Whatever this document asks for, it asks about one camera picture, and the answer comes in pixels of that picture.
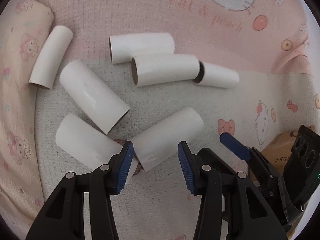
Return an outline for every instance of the tube opening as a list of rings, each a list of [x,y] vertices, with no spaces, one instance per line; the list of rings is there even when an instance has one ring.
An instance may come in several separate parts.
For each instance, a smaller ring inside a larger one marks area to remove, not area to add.
[[[36,84],[36,83],[29,83],[29,84],[30,84],[30,85],[33,85],[33,86],[35,86],[35,87],[37,87],[37,88],[50,90],[50,88],[45,87],[45,86],[43,86],[43,85],[39,85],[39,84]]]
[[[204,77],[204,66],[203,66],[203,63],[201,61],[199,61],[199,64],[200,64],[199,74],[193,80],[193,82],[196,83],[196,84],[199,84],[202,81],[203,77]]]
[[[110,50],[110,58],[111,58],[111,62],[112,62],[112,50],[111,50],[111,40],[109,37],[109,50]]]
[[[110,131],[111,131],[114,127],[117,126],[117,124],[127,115],[127,113],[128,113],[129,111],[130,111],[130,109],[124,113],[124,115],[118,120],[118,122],[115,123],[115,125],[110,129]]]
[[[134,58],[131,59],[131,74],[132,74],[132,79],[135,85],[138,84],[138,72],[137,72],[137,66],[136,66],[136,61]]]

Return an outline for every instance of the metal rivet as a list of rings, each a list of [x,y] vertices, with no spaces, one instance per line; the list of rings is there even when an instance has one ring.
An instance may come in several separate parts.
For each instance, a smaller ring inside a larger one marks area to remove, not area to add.
[[[211,166],[209,166],[209,165],[203,165],[203,166],[202,166],[202,169],[203,169],[204,171],[211,171]]]
[[[66,178],[67,178],[67,179],[72,179],[74,176],[75,176],[75,174],[74,174],[73,172],[68,172],[68,173],[66,174]]]
[[[110,168],[110,166],[108,164],[103,164],[103,165],[101,165],[100,170],[107,171],[107,170],[109,170],[109,168]]]
[[[245,179],[247,177],[247,174],[245,174],[244,172],[242,171],[239,171],[238,172],[238,177],[241,178],[241,179]]]

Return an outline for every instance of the paper towel roll tube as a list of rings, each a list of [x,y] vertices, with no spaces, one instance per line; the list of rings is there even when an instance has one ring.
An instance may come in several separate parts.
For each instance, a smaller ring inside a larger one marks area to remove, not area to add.
[[[120,153],[122,146],[88,125],[74,114],[68,114],[61,122],[56,143],[72,157],[94,170]],[[126,183],[134,174],[139,161],[134,156]]]
[[[199,71],[199,60],[187,54],[149,54],[131,60],[132,78],[137,87],[194,79]]]
[[[45,41],[33,67],[29,83],[52,89],[62,58],[73,38],[72,31],[62,25],[55,26]]]
[[[170,33],[131,33],[109,38],[112,63],[130,62],[133,56],[174,53],[174,39]]]
[[[72,61],[62,70],[60,83],[105,134],[130,110],[130,107],[81,61]]]
[[[239,74],[225,67],[200,62],[199,74],[193,82],[196,85],[232,88],[239,83]]]
[[[181,141],[191,142],[204,130],[201,116],[191,107],[174,113],[130,139],[143,169],[148,171],[174,155]]]

